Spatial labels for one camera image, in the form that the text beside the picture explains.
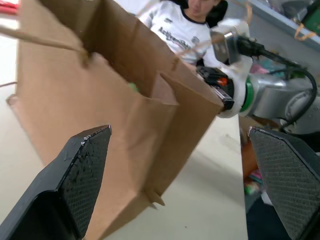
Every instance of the brown paper bag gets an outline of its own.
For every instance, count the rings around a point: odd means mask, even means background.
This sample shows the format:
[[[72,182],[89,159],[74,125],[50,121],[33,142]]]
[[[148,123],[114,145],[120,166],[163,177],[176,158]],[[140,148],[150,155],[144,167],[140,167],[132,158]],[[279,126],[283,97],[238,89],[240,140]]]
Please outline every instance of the brown paper bag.
[[[164,204],[161,195],[222,103],[182,62],[172,69],[166,44],[112,0],[26,0],[20,19],[22,31],[83,44],[112,66],[94,54],[84,68],[73,51],[21,41],[16,95],[8,100],[46,164],[70,136],[111,123],[86,235],[102,239],[151,203]]]

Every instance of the person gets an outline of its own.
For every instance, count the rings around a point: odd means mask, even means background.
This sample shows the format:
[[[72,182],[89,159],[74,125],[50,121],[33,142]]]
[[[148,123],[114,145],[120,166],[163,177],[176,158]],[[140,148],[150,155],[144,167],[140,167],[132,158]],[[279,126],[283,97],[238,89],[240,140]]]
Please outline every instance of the person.
[[[210,27],[206,19],[220,1],[188,0],[188,8],[183,8],[173,1],[164,0],[151,7],[139,19],[178,54],[211,41]],[[207,67],[220,66],[211,44],[189,51],[181,56],[181,59],[193,71],[196,71],[196,64],[201,59]]]

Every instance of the black collar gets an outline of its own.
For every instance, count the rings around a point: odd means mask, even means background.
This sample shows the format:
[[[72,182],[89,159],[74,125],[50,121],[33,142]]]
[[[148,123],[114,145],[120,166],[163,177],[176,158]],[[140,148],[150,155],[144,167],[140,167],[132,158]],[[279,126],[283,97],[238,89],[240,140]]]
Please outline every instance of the black collar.
[[[182,12],[182,15],[184,16],[185,19],[187,19],[188,21],[194,23],[194,24],[201,24],[201,25],[204,25],[206,24],[207,22],[206,21],[195,21],[193,19],[191,19],[190,17],[187,16],[187,14],[185,13],[185,9],[183,7],[180,7],[181,8],[181,12]]]

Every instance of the white table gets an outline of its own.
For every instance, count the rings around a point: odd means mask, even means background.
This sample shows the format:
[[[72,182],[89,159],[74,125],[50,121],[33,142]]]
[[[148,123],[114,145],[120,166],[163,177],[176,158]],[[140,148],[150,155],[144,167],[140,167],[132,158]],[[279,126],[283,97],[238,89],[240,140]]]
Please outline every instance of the white table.
[[[17,27],[14,19],[0,18],[0,24]],[[0,36],[0,51],[6,53],[0,57],[0,84],[4,84],[16,78],[17,41]],[[43,168],[5,102],[14,92],[14,85],[0,88],[0,223]],[[212,123],[163,200],[166,206],[146,209],[107,240],[248,238],[237,116]]]

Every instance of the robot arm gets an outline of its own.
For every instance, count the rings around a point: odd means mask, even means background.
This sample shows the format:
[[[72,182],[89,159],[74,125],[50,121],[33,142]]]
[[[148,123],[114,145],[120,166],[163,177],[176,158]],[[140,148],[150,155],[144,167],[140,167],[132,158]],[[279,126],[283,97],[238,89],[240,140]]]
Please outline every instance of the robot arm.
[[[256,116],[280,119],[280,130],[294,135],[320,134],[320,94],[314,77],[299,64],[267,51],[249,38],[248,24],[226,19],[212,29],[219,69],[199,67],[197,72],[224,102],[221,118]],[[265,56],[284,65],[269,74],[250,74],[252,57]],[[275,76],[284,72],[285,78]],[[305,78],[290,79],[292,73]]]

